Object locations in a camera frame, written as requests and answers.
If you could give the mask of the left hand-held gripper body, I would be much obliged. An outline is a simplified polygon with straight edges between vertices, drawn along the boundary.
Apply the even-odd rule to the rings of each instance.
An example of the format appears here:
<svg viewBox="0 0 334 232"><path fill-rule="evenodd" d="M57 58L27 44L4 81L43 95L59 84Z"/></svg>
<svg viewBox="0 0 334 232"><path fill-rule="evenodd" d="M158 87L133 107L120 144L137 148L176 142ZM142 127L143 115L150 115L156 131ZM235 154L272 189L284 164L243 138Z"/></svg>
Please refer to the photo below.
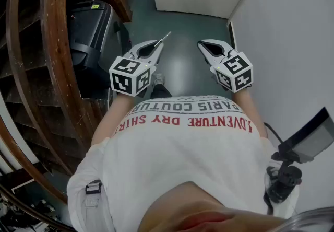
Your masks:
<svg viewBox="0 0 334 232"><path fill-rule="evenodd" d="M132 97L140 95L151 84L156 63L156 54L139 57L127 52L118 56L109 69L112 90Z"/></svg>

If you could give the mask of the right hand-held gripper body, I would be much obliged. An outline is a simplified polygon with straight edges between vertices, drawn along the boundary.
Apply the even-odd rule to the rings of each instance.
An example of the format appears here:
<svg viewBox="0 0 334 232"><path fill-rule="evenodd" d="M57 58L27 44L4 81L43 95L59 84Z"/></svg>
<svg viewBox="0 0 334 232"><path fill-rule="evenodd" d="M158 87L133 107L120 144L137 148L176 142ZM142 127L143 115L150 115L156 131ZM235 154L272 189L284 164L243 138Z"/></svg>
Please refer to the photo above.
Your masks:
<svg viewBox="0 0 334 232"><path fill-rule="evenodd" d="M243 52L231 50L220 63L214 63L210 70L217 82L236 93L253 84L253 65Z"/></svg>

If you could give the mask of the thin metal key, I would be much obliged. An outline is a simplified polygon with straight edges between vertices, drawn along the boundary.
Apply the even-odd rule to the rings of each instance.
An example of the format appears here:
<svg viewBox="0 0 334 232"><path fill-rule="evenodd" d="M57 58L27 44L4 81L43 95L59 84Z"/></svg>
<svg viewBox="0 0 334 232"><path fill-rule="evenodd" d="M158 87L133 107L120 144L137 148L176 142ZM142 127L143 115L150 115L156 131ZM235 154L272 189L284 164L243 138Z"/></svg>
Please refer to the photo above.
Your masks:
<svg viewBox="0 0 334 232"><path fill-rule="evenodd" d="M161 42L163 42L169 35L171 34L171 31L168 32L162 39L160 39L155 45L154 47L158 46Z"/></svg>

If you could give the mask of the person's right forearm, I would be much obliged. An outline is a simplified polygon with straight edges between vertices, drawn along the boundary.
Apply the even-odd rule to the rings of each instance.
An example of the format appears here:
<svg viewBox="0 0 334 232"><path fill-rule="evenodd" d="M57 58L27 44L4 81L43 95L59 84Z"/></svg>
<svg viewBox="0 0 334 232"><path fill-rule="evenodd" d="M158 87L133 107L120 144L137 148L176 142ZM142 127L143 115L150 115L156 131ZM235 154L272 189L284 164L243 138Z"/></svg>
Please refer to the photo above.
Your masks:
<svg viewBox="0 0 334 232"><path fill-rule="evenodd" d="M232 101L235 102L244 113L250 118L257 128L259 135L263 138L268 138L267 130L264 122L262 121L260 114L254 104L250 92L247 88L244 88L236 93L232 94Z"/></svg>

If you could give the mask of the person's left forearm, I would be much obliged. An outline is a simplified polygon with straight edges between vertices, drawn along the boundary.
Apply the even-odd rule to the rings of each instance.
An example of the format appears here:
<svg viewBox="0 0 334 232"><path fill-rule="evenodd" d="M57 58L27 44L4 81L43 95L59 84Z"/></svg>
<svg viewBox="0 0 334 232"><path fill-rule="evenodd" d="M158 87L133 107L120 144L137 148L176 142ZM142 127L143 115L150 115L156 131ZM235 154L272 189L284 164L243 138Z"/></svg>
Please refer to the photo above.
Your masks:
<svg viewBox="0 0 334 232"><path fill-rule="evenodd" d="M92 137L91 145L101 143L107 137L112 137L116 128L134 106L134 97L117 94L109 107L107 113L102 118Z"/></svg>

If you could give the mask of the grey sneaker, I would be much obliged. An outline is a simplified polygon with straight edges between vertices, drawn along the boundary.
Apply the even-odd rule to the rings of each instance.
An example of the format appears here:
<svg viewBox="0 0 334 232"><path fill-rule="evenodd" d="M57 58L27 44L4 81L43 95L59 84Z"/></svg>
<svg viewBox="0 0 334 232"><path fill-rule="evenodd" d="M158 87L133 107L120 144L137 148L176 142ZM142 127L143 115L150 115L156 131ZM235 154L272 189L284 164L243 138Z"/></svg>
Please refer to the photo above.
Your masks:
<svg viewBox="0 0 334 232"><path fill-rule="evenodd" d="M161 73L153 73L152 75L153 85L164 85L165 84L165 77Z"/></svg>

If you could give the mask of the black trouser leg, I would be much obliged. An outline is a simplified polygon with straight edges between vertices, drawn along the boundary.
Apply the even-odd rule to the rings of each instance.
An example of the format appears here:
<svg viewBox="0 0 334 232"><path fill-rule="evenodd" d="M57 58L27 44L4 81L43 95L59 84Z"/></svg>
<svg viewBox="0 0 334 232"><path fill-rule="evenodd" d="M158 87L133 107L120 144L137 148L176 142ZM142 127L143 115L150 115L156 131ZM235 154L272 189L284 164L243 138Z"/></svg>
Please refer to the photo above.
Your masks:
<svg viewBox="0 0 334 232"><path fill-rule="evenodd" d="M150 99L171 98L171 93L165 88L163 84L154 85Z"/></svg>

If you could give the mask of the black hard suitcase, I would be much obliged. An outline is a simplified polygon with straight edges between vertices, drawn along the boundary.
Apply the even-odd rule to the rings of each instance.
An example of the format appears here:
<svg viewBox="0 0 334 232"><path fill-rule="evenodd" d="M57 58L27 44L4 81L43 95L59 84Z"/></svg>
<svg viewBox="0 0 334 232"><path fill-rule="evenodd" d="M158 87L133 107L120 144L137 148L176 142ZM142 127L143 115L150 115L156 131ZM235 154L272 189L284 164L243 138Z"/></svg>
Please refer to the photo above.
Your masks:
<svg viewBox="0 0 334 232"><path fill-rule="evenodd" d="M111 89L109 68L132 47L125 25L110 4L81 2L70 12L68 37L81 97L106 100Z"/></svg>

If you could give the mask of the dark wooden stair steps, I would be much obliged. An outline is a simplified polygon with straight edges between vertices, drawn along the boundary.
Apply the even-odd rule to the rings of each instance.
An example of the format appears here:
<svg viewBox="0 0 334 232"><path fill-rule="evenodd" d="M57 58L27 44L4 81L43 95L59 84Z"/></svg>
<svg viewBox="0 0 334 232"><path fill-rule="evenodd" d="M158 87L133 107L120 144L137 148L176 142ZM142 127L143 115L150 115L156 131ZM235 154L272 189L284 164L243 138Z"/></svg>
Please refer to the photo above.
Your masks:
<svg viewBox="0 0 334 232"><path fill-rule="evenodd" d="M67 29L71 7L81 1L86 0L66 0ZM41 0L19 0L21 54L32 95L58 144L59 150L65 156L64 162L74 173L87 151L81 149L76 141L74 129L66 120L53 88L42 41L40 2ZM70 175L63 169L39 136L19 95L7 48L6 3L7 0L0 0L0 94L4 98L14 124L37 158L47 166ZM81 99L87 108L93 135L98 122L106 112L107 101L82 97Z"/></svg>

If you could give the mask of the white printed t-shirt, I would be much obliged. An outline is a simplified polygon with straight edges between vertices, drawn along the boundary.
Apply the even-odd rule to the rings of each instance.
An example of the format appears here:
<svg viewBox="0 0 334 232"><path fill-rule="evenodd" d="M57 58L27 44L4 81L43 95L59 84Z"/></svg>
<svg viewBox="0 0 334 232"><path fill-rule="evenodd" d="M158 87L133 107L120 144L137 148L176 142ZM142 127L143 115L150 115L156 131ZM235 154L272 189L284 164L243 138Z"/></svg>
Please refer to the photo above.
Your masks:
<svg viewBox="0 0 334 232"><path fill-rule="evenodd" d="M192 182L225 207L284 219L264 201L275 149L232 99L150 99L127 113L112 137L91 145L67 186L78 232L138 232L152 203ZM86 195L100 180L101 193Z"/></svg>

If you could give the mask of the thin curved wooden handrail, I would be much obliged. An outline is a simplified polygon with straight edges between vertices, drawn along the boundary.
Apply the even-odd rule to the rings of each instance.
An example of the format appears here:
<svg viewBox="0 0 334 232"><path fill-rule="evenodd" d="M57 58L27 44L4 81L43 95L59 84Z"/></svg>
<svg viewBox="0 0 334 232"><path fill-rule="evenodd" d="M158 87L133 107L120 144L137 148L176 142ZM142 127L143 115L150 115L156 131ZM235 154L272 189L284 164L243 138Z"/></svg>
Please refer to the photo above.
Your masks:
<svg viewBox="0 0 334 232"><path fill-rule="evenodd" d="M19 40L19 0L7 0L6 3L6 40L11 70L27 114L39 136L45 145L49 147L52 155L57 159L63 169L68 174L72 175L73 172L64 162L65 156L59 150L58 144L54 140L49 126L41 114L31 92L26 69L22 59Z"/></svg>

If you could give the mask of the person's chin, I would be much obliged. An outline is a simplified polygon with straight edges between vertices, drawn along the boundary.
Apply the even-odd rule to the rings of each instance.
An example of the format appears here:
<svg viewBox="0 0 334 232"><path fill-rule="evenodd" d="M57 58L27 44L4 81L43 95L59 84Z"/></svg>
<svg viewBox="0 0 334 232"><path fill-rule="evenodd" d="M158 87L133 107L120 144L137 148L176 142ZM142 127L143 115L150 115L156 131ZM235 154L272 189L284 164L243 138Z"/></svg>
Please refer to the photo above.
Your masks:
<svg viewBox="0 0 334 232"><path fill-rule="evenodd" d="M148 208L138 232L268 232L284 219L225 207L192 182L171 189Z"/></svg>

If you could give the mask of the curved brown wooden stair stringer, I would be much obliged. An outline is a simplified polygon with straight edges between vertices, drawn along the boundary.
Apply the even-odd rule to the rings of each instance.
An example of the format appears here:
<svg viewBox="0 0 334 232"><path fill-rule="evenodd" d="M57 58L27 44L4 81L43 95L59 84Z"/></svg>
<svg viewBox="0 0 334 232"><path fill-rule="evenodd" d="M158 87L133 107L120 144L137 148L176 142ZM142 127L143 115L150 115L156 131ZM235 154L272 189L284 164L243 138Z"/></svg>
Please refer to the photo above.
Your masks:
<svg viewBox="0 0 334 232"><path fill-rule="evenodd" d="M68 40L66 0L41 0L41 30L46 63L59 105L81 149L90 147L92 127L79 94Z"/></svg>

